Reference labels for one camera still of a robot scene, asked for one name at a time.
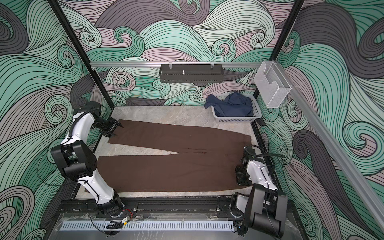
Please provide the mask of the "brown trousers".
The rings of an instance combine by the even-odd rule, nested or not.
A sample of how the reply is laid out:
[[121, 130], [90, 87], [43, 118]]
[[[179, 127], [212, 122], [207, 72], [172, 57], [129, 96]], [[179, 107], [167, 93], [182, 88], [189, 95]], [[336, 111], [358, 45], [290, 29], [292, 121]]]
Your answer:
[[101, 156], [98, 171], [117, 192], [219, 192], [239, 188], [235, 169], [251, 137], [207, 127], [122, 120], [109, 143], [166, 155]]

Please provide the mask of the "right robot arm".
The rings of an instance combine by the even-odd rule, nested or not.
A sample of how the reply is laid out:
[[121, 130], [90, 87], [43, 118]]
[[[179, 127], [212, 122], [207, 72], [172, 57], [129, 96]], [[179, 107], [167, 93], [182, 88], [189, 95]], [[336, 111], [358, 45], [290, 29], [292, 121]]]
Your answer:
[[269, 154], [256, 145], [244, 147], [241, 164], [236, 166], [237, 184], [250, 187], [248, 195], [235, 193], [231, 200], [231, 214], [239, 219], [235, 223], [235, 232], [245, 235], [249, 229], [265, 233], [280, 240], [285, 232], [288, 208], [287, 195], [273, 183], [267, 164], [262, 157], [282, 157]]

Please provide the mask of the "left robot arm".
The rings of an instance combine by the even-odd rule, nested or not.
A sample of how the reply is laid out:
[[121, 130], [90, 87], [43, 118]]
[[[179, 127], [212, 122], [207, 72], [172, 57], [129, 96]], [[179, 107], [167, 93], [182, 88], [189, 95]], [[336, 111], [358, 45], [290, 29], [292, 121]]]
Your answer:
[[121, 216], [124, 205], [116, 190], [110, 187], [99, 173], [98, 160], [88, 147], [87, 140], [91, 128], [111, 138], [122, 124], [112, 117], [104, 119], [102, 105], [92, 101], [74, 110], [73, 121], [65, 139], [52, 148], [51, 155], [64, 178], [84, 186], [95, 198], [98, 210], [103, 215], [117, 218]]

